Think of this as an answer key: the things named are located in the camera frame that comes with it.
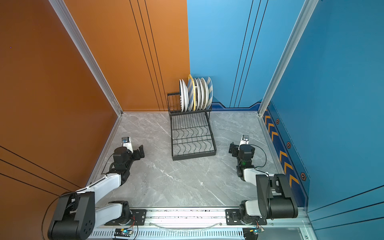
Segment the white plate red characters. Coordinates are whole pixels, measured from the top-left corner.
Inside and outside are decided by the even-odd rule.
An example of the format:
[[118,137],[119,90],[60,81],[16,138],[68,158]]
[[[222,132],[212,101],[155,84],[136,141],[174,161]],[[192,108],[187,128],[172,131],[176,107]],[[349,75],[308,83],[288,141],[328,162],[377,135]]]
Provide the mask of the white plate red characters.
[[196,106],[196,110],[199,111],[199,105],[200,105],[200,84],[199,84],[199,81],[198,81],[198,78],[195,79],[195,82],[196,82],[196,99],[197,99],[197,106]]

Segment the black wire dish rack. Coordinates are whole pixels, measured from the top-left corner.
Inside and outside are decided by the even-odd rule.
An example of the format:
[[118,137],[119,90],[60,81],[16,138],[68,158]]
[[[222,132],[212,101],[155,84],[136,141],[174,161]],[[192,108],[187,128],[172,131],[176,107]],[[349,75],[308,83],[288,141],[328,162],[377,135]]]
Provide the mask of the black wire dish rack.
[[210,124],[211,108],[182,112],[180,93],[168,93],[171,154],[174,161],[214,156],[216,142]]

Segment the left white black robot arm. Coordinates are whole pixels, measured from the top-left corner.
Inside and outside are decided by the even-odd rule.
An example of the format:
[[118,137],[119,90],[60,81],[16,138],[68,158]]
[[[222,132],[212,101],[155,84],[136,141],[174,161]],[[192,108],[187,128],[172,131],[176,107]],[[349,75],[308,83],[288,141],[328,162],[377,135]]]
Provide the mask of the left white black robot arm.
[[105,224],[120,228],[115,232],[116,237],[126,237],[130,228],[138,226],[127,201],[112,201],[105,207],[96,207],[104,196],[128,180],[133,162],[145,157],[144,147],[132,151],[122,146],[114,150],[113,157],[109,171],[100,180],[58,198],[47,233],[50,240],[86,240],[95,228]]

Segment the cream plate floral drawing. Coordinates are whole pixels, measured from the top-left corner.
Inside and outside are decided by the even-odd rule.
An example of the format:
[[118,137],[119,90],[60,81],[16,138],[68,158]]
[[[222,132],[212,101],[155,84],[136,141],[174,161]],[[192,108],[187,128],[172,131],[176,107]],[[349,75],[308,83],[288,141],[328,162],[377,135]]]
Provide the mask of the cream plate floral drawing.
[[207,85],[204,78],[201,78],[201,82],[203,84],[203,89],[204,89],[204,106],[203,106],[203,109],[205,110],[208,107],[209,89],[208,89],[208,85]]

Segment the white plate green red rim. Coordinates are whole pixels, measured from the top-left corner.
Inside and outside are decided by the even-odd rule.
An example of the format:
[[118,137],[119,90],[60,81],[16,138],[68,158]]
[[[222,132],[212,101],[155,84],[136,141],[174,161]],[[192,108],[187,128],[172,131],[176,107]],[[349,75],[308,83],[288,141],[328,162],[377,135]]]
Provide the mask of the white plate green red rim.
[[179,81],[180,81],[180,104],[181,104],[181,111],[184,112],[185,111],[184,85],[183,85],[183,81],[182,80],[179,80]]

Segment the white plate orange sunburst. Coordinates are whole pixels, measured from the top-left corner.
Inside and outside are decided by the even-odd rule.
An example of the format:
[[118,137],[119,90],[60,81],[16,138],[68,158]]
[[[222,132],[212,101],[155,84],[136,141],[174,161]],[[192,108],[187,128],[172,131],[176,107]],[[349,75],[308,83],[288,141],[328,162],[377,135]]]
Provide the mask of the white plate orange sunburst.
[[184,90],[185,112],[187,112],[187,111],[188,111],[188,107],[189,107],[189,95],[188,95],[188,89],[187,89],[187,85],[186,85],[186,83],[184,82],[184,80],[182,80],[182,84],[183,84],[183,90]]

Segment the yellow woven bamboo tray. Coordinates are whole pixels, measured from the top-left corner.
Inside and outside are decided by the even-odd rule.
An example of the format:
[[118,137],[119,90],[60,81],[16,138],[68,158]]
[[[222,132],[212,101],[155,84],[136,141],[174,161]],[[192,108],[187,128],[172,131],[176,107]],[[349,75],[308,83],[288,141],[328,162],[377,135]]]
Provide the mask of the yellow woven bamboo tray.
[[188,76],[188,95],[189,95],[189,106],[188,111],[196,110],[196,85],[193,77]]

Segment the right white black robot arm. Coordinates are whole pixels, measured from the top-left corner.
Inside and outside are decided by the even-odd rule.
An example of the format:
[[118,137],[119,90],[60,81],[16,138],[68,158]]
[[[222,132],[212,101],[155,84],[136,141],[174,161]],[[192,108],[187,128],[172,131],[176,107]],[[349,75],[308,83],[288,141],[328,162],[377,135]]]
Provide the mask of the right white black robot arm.
[[237,159],[237,175],[256,187],[257,199],[244,200],[237,218],[245,225],[266,225],[267,220],[294,219],[299,209],[288,179],[284,174],[269,174],[252,164],[255,145],[230,144],[229,153]]

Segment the blue white striped plate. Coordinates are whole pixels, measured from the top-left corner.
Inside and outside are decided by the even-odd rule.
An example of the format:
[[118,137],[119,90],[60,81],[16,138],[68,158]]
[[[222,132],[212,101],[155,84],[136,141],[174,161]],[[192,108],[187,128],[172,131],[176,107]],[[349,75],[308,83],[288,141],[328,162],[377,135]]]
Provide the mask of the blue white striped plate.
[[208,77],[207,85],[208,85],[208,97],[209,97],[209,99],[208,99],[206,109],[209,109],[211,107],[212,101],[213,101],[213,82],[212,82],[210,77]]

